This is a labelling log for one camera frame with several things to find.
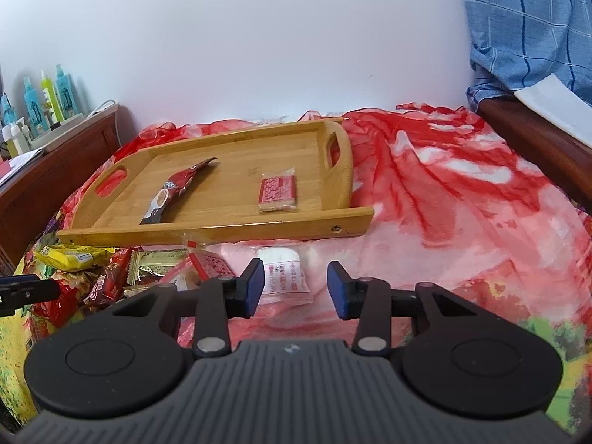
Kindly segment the yellow snack bag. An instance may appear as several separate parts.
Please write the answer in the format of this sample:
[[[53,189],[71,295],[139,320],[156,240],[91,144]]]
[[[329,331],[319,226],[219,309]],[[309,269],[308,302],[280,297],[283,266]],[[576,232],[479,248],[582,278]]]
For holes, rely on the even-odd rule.
[[[33,255],[55,270],[72,273],[105,266],[116,250],[96,246],[55,245],[35,250]]]

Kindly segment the white red-print snack pack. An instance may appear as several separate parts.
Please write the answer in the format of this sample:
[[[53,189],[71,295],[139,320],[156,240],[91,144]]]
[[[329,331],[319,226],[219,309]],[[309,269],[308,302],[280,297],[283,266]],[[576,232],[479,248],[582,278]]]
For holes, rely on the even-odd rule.
[[[313,301],[296,250],[283,246],[265,246],[257,250],[256,256],[262,261],[265,271],[261,304],[301,306]]]

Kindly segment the gold foil snack pack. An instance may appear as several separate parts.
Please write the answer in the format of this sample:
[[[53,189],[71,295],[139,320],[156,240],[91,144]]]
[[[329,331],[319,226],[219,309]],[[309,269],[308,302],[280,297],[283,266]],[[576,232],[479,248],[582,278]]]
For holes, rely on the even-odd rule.
[[[187,255],[186,250],[133,250],[127,270],[127,287],[158,282]]]

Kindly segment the red square cracker pack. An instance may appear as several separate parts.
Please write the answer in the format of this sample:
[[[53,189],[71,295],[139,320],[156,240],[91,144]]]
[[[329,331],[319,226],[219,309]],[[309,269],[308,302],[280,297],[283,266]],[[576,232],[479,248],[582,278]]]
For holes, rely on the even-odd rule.
[[[297,209],[296,172],[294,168],[276,174],[262,174],[259,212],[281,212]]]

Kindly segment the red puffed snack bag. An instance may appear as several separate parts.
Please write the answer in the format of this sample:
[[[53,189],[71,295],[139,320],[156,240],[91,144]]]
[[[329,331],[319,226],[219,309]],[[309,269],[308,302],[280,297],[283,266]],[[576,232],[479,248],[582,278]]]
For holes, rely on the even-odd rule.
[[[76,313],[89,292],[89,285],[72,284],[58,280],[59,296],[56,300],[34,304],[32,313],[51,322],[53,327],[61,328]]]

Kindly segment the brown chocolate wafer bar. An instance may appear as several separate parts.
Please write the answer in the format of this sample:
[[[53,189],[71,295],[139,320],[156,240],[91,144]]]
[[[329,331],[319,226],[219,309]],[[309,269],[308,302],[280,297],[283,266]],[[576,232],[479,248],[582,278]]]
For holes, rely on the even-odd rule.
[[[90,307],[100,307],[116,302],[124,292],[127,269],[132,248],[118,249],[110,258],[102,274],[90,290],[84,302]]]

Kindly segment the papers on cabinet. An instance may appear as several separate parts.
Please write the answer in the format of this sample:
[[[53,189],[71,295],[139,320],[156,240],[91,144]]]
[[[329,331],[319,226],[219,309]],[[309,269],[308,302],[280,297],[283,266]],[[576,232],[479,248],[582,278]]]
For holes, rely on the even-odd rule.
[[[17,157],[11,158],[10,161],[2,161],[0,166],[0,185],[4,185],[7,181],[10,181],[19,171],[22,171],[35,158],[41,157],[43,154],[45,154],[45,151],[40,148],[17,155]]]

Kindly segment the red floral bed cloth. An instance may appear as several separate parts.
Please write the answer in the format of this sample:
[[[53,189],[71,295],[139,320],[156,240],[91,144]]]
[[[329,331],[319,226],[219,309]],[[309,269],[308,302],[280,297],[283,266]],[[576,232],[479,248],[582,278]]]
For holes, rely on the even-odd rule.
[[[352,204],[373,206],[360,238],[286,242],[301,257],[314,301],[264,304],[251,321],[231,323],[242,339],[347,339],[324,287],[326,266],[385,278],[394,287],[435,281],[548,341],[564,366],[548,420],[567,435],[591,430],[591,211],[577,208],[531,162],[519,157],[479,116],[463,107],[403,105],[404,112],[344,114],[353,152]],[[28,311],[1,319],[1,419],[16,428],[36,411],[22,366],[32,339]],[[325,421],[315,403],[283,398],[247,404],[265,420],[245,437],[270,443],[303,438]]]

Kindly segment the bamboo serving tray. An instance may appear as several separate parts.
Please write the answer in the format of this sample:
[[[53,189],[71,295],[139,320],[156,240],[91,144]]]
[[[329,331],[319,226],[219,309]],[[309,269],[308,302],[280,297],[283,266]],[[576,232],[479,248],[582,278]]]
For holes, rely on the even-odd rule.
[[[164,212],[141,220],[167,178],[192,164],[210,164]],[[260,212],[264,175],[295,171],[295,209]],[[89,246],[177,245],[252,239],[327,239],[360,236],[370,206],[351,205],[353,158],[346,131],[316,120],[217,133],[144,148],[103,171],[79,202],[61,243]]]

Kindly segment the white plastic tray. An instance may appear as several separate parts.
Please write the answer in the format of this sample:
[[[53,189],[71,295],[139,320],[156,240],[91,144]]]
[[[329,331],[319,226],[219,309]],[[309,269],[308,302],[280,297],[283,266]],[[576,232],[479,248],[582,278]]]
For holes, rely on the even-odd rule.
[[[70,119],[65,120],[61,125],[54,130],[51,130],[41,137],[36,137],[30,142],[32,150],[42,150],[46,154],[57,150],[62,144],[68,142],[73,137],[94,126],[101,119],[109,117],[117,112],[118,103],[114,100],[107,100],[99,107],[96,107],[89,115],[81,113],[76,114]]]

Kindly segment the small white bottle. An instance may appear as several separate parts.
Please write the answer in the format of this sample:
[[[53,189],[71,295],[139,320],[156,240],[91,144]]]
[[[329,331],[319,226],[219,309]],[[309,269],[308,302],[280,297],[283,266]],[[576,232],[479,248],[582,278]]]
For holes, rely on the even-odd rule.
[[[26,138],[24,137],[21,127],[17,123],[12,123],[10,126],[10,130],[11,139],[13,141],[17,154],[27,154],[27,152],[30,150],[30,147]]]

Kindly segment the teal spray bottle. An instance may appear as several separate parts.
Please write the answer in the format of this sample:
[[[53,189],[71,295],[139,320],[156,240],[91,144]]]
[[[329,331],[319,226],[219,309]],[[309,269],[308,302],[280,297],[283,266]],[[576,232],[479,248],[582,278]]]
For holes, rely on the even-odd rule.
[[[56,65],[56,88],[63,116],[65,118],[75,116],[78,113],[78,108],[74,98],[70,77],[60,64]]]
[[[43,115],[42,105],[29,76],[23,78],[23,85],[24,100],[29,115],[31,132],[34,137],[40,137],[40,135],[47,132],[47,124]]]

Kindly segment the green spray bottle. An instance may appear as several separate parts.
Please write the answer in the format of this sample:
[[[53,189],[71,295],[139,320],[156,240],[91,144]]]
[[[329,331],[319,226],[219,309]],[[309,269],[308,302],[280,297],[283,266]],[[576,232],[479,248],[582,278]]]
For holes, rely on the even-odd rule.
[[[64,117],[51,78],[45,73],[44,70],[41,71],[40,75],[41,89],[45,99],[45,109],[47,110],[50,125],[52,128],[54,128],[55,126],[61,125]]]

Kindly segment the white paper sheet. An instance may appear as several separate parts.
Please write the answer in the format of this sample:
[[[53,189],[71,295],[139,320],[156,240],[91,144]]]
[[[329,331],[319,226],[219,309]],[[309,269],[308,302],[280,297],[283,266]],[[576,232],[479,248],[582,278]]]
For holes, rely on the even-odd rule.
[[[570,137],[591,147],[592,107],[565,86],[554,73],[534,85],[515,91],[514,96]]]

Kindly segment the blue checked cloth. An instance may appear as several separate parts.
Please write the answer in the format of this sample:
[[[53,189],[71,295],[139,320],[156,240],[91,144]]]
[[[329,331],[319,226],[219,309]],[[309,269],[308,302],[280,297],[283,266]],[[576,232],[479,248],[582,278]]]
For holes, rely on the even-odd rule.
[[[475,81],[468,104],[511,96],[554,74],[591,100],[591,0],[464,0]]]

